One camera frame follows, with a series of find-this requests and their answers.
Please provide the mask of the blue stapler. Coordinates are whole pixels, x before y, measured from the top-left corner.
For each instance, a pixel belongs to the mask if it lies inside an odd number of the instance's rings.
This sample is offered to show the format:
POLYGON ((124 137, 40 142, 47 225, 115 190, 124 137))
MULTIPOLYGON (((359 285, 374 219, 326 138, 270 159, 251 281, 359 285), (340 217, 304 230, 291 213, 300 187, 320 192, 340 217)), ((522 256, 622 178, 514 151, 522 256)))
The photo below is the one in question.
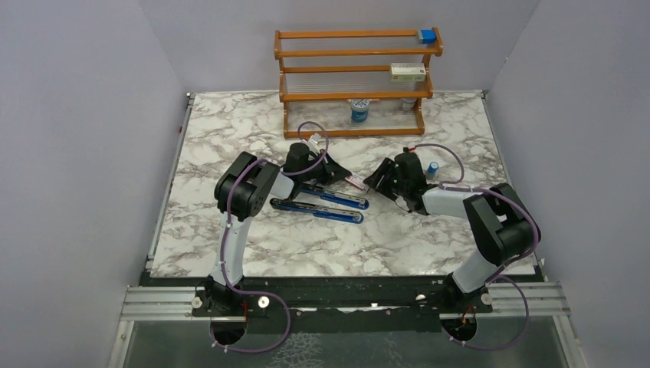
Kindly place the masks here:
POLYGON ((362 211, 369 208, 369 201, 363 197, 337 192, 322 186, 304 184, 299 194, 309 196, 311 200, 305 202, 273 198, 269 203, 276 210, 304 213, 320 219, 352 224, 361 224, 364 220, 362 211))

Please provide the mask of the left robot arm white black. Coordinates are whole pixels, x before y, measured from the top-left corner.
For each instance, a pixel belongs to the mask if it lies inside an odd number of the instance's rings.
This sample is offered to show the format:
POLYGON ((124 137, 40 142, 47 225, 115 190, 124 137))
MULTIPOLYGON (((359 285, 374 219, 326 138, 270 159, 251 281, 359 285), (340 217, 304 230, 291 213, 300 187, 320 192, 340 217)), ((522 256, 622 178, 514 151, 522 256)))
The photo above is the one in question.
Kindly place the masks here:
POLYGON ((215 266, 205 280, 205 298, 221 314, 233 314, 246 292, 243 256, 253 218, 271 204, 274 208, 310 213, 316 217, 360 223, 367 200, 328 186, 343 181, 351 172, 335 161, 326 149, 305 142, 293 143, 283 166, 242 152, 214 188, 221 214, 222 233, 215 266))

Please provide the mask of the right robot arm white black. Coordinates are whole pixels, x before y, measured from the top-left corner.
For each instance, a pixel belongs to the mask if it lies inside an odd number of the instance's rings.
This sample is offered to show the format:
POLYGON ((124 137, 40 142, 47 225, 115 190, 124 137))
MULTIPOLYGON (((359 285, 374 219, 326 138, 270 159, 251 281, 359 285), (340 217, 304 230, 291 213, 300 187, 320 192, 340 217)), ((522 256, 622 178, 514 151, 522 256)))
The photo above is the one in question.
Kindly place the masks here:
POLYGON ((476 249, 442 282, 441 299, 450 311, 464 310, 486 283, 540 241, 539 226, 509 184, 471 189, 429 183, 414 152, 384 159, 364 183, 388 199, 402 198, 410 212, 468 221, 476 249))

